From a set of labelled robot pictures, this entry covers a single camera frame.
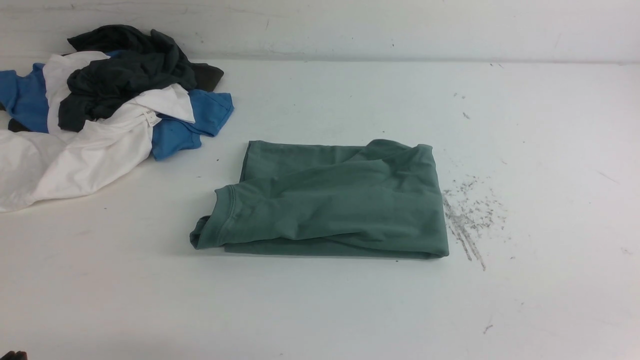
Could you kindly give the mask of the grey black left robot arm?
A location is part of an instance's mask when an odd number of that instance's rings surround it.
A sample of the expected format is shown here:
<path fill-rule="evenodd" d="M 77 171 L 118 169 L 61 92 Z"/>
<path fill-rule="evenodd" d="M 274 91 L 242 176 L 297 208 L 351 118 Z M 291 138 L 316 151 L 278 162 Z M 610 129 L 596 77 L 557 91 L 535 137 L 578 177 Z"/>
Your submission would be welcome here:
<path fill-rule="evenodd" d="M 0 360 L 27 360 L 28 355 L 25 351 L 9 351 L 5 353 Z"/>

